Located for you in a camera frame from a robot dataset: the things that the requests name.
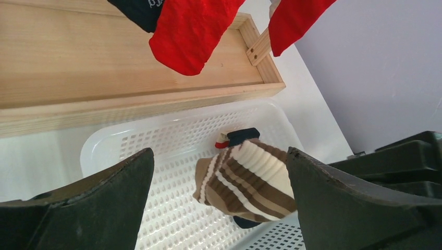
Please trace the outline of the white perforated plastic basket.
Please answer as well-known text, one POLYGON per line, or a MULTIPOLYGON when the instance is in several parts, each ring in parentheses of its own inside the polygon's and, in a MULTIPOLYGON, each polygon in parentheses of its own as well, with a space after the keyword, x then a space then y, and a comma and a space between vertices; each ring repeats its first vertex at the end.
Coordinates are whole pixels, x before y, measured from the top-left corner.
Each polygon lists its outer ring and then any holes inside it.
POLYGON ((103 128, 82 147, 84 177, 141 149, 154 152, 154 174, 136 249, 305 249, 296 214, 241 229, 230 216, 196 202, 195 166, 216 155, 215 140, 227 130, 256 128, 264 143, 300 146, 283 110, 267 99, 176 112, 103 128))

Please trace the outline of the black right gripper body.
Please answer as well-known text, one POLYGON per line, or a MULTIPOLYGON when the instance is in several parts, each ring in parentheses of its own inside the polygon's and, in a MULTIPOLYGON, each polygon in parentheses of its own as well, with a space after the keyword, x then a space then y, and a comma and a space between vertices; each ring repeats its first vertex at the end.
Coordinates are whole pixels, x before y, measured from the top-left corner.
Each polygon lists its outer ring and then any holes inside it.
POLYGON ((421 132, 331 166, 392 190, 440 199, 441 133, 421 132))

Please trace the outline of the navy sock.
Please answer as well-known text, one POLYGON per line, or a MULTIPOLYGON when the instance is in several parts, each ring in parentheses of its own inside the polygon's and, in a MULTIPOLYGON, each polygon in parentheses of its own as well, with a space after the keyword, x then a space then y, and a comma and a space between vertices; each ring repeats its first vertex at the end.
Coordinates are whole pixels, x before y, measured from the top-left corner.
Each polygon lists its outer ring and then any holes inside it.
MULTIPOLYGON (((217 149, 224 149, 239 145, 245 140, 258 139, 259 137, 260 133, 256 128, 247 128, 231 132, 222 132, 218 136, 214 146, 217 149)), ((242 229, 254 228, 261 224, 260 222, 243 219, 238 216, 234 216, 233 219, 236 225, 238 225, 242 229)))

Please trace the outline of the brown striped sock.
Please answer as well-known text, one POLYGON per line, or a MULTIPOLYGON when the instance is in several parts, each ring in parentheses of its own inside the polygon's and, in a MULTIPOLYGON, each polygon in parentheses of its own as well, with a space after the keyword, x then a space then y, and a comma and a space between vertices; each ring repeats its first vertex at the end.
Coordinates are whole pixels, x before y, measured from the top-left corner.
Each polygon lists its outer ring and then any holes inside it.
POLYGON ((193 197, 229 216, 278 221, 297 210, 286 161, 286 151, 245 140, 197 161, 193 197))

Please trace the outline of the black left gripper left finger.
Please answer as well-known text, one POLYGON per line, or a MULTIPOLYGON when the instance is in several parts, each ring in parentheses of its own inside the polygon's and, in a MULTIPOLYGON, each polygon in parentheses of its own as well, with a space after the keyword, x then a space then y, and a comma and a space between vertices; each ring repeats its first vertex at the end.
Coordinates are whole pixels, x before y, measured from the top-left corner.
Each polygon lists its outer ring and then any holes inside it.
POLYGON ((145 148, 29 200, 1 203, 1 249, 134 249, 154 173, 145 148))

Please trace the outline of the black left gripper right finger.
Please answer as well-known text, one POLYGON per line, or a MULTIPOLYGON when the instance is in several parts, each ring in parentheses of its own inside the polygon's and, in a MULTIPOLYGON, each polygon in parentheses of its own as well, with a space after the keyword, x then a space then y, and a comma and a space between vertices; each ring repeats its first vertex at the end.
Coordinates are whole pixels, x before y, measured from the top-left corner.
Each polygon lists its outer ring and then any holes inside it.
POLYGON ((307 249, 441 249, 441 200, 362 180, 290 147, 287 170, 307 249))

